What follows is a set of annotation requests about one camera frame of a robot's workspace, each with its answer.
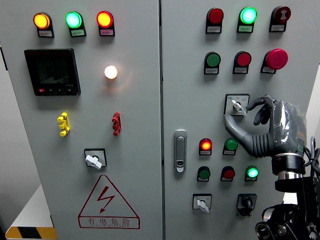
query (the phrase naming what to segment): white light bulb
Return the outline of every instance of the white light bulb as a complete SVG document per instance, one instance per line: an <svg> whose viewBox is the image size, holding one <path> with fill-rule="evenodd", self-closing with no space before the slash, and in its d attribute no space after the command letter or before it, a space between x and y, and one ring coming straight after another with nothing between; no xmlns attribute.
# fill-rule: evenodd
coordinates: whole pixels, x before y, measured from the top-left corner
<svg viewBox="0 0 320 240"><path fill-rule="evenodd" d="M108 79L114 79L118 75L118 69L115 66L107 66L104 70L104 75Z"/></svg>

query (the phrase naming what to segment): lightning bolt symbol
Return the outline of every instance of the lightning bolt symbol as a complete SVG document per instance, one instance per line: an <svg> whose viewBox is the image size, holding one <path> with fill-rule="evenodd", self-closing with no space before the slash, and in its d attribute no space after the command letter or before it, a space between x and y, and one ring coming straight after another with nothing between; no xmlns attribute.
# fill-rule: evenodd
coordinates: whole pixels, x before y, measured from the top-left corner
<svg viewBox="0 0 320 240"><path fill-rule="evenodd" d="M105 186L102 193L100 194L100 196L98 197L97 201L102 201L102 200L105 200L105 199L109 199L109 201L106 203L106 205L104 206L104 208L101 208L100 210L100 213L103 213L106 209L106 207L108 206L108 204L111 202L112 199L114 199L115 195L113 196L108 196L108 197L102 197L106 191L108 191L109 187L108 186Z"/></svg>

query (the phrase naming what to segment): white switch knob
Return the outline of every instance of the white switch knob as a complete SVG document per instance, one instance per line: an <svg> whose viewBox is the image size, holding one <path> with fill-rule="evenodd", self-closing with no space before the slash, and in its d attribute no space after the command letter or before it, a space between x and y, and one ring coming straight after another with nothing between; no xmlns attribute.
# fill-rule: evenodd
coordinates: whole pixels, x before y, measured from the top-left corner
<svg viewBox="0 0 320 240"><path fill-rule="evenodd" d="M92 167L95 167L99 170L101 169L102 163L99 162L99 159L96 156L92 157L90 155L87 155L85 161L89 163Z"/></svg>
<svg viewBox="0 0 320 240"><path fill-rule="evenodd" d="M209 208L206 206L206 203L204 201L197 200L196 202L202 211L204 211L206 214L209 213Z"/></svg>
<svg viewBox="0 0 320 240"><path fill-rule="evenodd" d="M244 111L243 107L237 103L235 100L231 99L231 102L233 104L233 107L235 108L235 110L237 110L239 113L241 113L243 116L247 116L246 111Z"/></svg>

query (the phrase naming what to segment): meter display screen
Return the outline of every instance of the meter display screen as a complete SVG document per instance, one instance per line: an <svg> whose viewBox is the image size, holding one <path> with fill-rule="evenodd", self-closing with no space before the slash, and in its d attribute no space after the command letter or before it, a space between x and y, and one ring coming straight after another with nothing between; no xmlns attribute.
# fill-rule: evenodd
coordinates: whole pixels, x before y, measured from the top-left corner
<svg viewBox="0 0 320 240"><path fill-rule="evenodd" d="M68 49L24 51L36 96L79 95L80 85L75 53Z"/></svg>

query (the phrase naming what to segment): red terminal connector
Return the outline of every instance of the red terminal connector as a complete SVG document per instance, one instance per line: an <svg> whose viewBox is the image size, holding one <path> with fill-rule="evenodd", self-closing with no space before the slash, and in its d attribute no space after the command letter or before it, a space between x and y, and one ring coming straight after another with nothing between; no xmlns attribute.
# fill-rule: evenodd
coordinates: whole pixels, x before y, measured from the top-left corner
<svg viewBox="0 0 320 240"><path fill-rule="evenodd" d="M118 136L122 130L119 112L114 113L114 115L112 117L112 122L113 122L112 129L114 130L113 136Z"/></svg>

